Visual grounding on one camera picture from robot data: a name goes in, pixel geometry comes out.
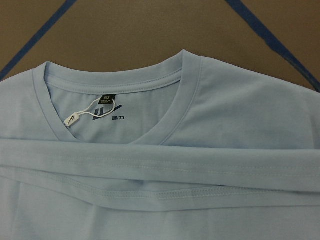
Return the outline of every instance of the neckline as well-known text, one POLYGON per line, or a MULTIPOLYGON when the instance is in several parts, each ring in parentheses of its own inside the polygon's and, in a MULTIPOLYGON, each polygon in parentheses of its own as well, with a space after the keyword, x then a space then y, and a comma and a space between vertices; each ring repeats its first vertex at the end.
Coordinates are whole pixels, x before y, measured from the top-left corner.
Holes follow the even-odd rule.
POLYGON ((178 90, 165 115, 146 134, 127 143, 128 145, 162 145, 172 135, 189 110, 200 80, 201 61, 202 56, 195 55, 185 49, 158 64, 117 72, 81 71, 46 61, 32 70, 33 84, 44 117, 58 140, 79 143, 81 141, 66 128, 51 102, 45 81, 46 74, 59 77, 56 79, 57 85, 65 90, 104 95, 119 91, 133 93, 145 87, 156 89, 159 88, 159 85, 163 86, 168 82, 163 77, 181 71, 178 90), (103 83, 102 77, 108 78, 107 81, 103 83))

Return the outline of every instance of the brown background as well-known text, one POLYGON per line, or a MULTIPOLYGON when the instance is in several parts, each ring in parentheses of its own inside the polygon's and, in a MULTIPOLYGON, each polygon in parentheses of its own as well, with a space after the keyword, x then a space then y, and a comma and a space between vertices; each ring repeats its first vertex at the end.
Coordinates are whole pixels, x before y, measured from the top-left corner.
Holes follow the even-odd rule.
MULTIPOLYGON (((0 0, 0 69, 64 0, 0 0)), ((320 1, 243 0, 320 80, 320 1)), ((45 61, 90 72, 158 64, 182 49, 314 90, 224 0, 78 0, 4 79, 45 61)))

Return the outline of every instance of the black size label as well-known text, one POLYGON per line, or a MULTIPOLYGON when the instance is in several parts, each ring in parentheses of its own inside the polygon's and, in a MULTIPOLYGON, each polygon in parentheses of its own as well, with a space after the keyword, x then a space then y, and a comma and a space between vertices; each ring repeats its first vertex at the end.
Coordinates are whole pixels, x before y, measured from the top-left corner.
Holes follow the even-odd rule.
POLYGON ((100 105, 113 104, 112 99, 114 100, 115 97, 116 97, 116 94, 103 95, 100 98, 100 101, 98 104, 100 105))

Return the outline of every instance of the white string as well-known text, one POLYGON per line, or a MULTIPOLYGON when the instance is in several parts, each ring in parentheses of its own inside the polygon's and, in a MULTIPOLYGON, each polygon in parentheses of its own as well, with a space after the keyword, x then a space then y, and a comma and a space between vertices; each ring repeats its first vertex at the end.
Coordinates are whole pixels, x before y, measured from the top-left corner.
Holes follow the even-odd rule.
POLYGON ((112 108, 110 111, 108 111, 107 113, 99 116, 99 115, 95 115, 95 114, 87 111, 89 108, 91 108, 91 106, 92 106, 96 101, 99 101, 100 98, 101 98, 101 97, 99 97, 98 99, 94 100, 94 101, 90 104, 90 106, 88 106, 85 110, 83 110, 83 111, 77 111, 76 114, 78 114, 79 116, 82 115, 82 114, 90 114, 90 115, 92 115, 92 116, 94 116, 94 117, 97 117, 97 118, 102 118, 102 117, 104 117, 104 116, 106 116, 106 115, 111 114, 111 113, 115 110, 115 108, 116 108, 116 102, 115 102, 115 100, 114 100, 113 98, 112 98, 113 108, 112 108))

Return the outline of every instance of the blue stripe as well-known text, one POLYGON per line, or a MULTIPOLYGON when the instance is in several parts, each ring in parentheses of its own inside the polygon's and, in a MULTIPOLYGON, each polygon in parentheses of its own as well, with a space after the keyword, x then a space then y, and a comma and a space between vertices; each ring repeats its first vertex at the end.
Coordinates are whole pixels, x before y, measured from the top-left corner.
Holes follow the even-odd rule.
POLYGON ((64 4, 53 14, 53 16, 40 28, 40 30, 35 35, 33 35, 33 37, 26 43, 26 45, 24 45, 24 47, 1 70, 0 82, 76 1, 77 0, 66 0, 64 4))
POLYGON ((319 93, 320 83, 317 79, 299 62, 298 59, 267 29, 267 27, 240 1, 225 0, 248 24, 264 39, 266 44, 276 53, 281 55, 296 70, 298 70, 319 93))

